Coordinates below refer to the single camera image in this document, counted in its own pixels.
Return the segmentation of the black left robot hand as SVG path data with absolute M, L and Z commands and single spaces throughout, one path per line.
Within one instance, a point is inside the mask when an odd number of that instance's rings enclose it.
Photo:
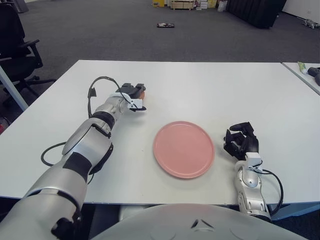
M 131 83 L 124 83 L 118 91 L 127 102 L 127 108 L 136 112 L 147 110 L 143 106 L 145 90 L 146 88 L 143 83 L 138 83 L 136 86 L 133 86 Z

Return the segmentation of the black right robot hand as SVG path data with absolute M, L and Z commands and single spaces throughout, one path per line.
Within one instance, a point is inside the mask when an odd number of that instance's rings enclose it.
M 258 153 L 259 141 L 250 122 L 232 125 L 223 138 L 223 149 L 239 161 L 245 161 L 246 153 Z

